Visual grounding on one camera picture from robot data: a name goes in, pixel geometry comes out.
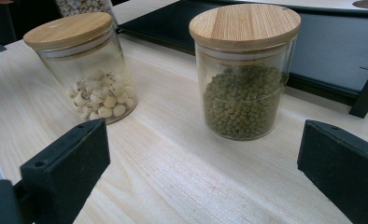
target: glass jar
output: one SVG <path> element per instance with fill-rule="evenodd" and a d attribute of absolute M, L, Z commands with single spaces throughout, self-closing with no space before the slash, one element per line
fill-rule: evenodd
<path fill-rule="evenodd" d="M 38 26 L 23 37 L 84 120 L 103 118 L 111 123 L 137 105 L 112 24 L 105 12 L 77 14 Z"/>
<path fill-rule="evenodd" d="M 218 7 L 190 22 L 205 123 L 219 136 L 252 140 L 276 125 L 300 16 L 285 7 Z"/>
<path fill-rule="evenodd" d="M 55 3 L 63 17 L 88 12 L 106 12 L 114 20 L 114 29 L 118 28 L 110 0 L 55 0 Z"/>

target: wooden table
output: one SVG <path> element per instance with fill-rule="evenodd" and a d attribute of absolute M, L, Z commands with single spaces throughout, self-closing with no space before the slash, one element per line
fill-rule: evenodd
<path fill-rule="evenodd" d="M 125 22 L 169 2 L 133 0 L 114 12 Z M 111 164 L 76 223 L 350 223 L 296 162 L 306 119 L 368 141 L 368 115 L 359 119 L 346 105 L 287 88 L 270 134 L 227 140 L 205 126 L 193 56 L 127 35 L 120 43 L 139 103 L 107 126 Z M 20 165 L 82 120 L 30 48 L 22 41 L 6 47 L 0 167 L 15 184 Z"/>

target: wood grain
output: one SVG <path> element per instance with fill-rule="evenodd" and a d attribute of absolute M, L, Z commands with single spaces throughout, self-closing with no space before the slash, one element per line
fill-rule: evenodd
<path fill-rule="evenodd" d="M 205 126 L 193 56 L 126 35 L 120 43 L 139 102 L 107 126 L 111 164 L 76 223 L 350 223 L 296 160 L 306 119 L 368 141 L 368 115 L 350 116 L 346 105 L 288 88 L 270 134 L 223 139 Z M 6 179 L 18 182 L 21 164 L 80 122 L 23 41 L 0 53 Z"/>
<path fill-rule="evenodd" d="M 300 15 L 285 7 L 238 4 L 197 15 L 190 22 L 190 34 L 205 47 L 252 50 L 291 41 L 300 24 Z"/>
<path fill-rule="evenodd" d="M 102 35 L 112 21 L 105 12 L 77 14 L 42 24 L 26 33 L 23 40 L 35 50 L 64 48 Z"/>

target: jar lid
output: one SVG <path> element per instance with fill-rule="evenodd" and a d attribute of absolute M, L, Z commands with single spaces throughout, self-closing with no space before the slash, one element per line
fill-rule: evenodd
<path fill-rule="evenodd" d="M 197 15 L 190 22 L 190 34 L 213 49 L 264 49 L 291 41 L 300 24 L 300 15 L 286 7 L 238 4 Z"/>
<path fill-rule="evenodd" d="M 77 14 L 42 24 L 25 34 L 23 41 L 35 50 L 71 47 L 103 35 L 112 22 L 105 12 Z"/>

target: dried green peas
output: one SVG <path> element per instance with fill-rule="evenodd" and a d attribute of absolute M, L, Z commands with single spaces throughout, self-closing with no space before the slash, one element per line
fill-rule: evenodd
<path fill-rule="evenodd" d="M 264 136 L 275 124 L 284 84 L 282 73 L 265 63 L 229 66 L 206 86 L 205 122 L 232 139 Z"/>

